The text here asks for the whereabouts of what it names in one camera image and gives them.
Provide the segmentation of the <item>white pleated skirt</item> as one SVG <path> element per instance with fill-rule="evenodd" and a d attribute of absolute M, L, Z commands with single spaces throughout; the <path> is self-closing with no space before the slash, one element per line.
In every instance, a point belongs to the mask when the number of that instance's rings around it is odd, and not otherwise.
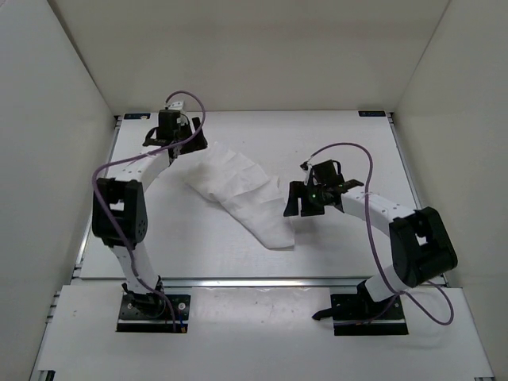
<path fill-rule="evenodd" d="M 220 204 L 265 248 L 294 247 L 293 225 L 283 216 L 279 178 L 247 156 L 215 142 L 189 169 L 185 181 L 203 198 Z"/>

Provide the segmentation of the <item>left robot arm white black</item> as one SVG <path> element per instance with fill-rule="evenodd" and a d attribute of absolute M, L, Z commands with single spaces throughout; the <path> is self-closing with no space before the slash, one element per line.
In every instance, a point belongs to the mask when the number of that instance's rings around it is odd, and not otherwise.
<path fill-rule="evenodd" d="M 158 125 L 144 139 L 136 156 L 114 162 L 121 170 L 112 177 L 95 175 L 92 233 L 111 250 L 125 276 L 128 303 L 148 318 L 174 315 L 161 278 L 151 265 L 144 238 L 148 232 L 145 191 L 175 160 L 207 148 L 204 117 L 188 118 L 180 109 L 158 113 Z"/>

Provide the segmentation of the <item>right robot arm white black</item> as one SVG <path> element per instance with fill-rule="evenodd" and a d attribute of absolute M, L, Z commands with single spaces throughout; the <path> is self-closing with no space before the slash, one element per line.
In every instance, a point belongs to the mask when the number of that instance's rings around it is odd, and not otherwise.
<path fill-rule="evenodd" d="M 347 180 L 336 160 L 301 166 L 303 181 L 292 181 L 284 217 L 314 217 L 332 207 L 364 221 L 377 275 L 361 282 L 351 299 L 318 311 L 320 321 L 347 312 L 359 313 L 348 325 L 381 318 L 408 290 L 456 268 L 458 258 L 444 222 L 432 207 L 411 209 L 369 191 L 369 182 Z"/>

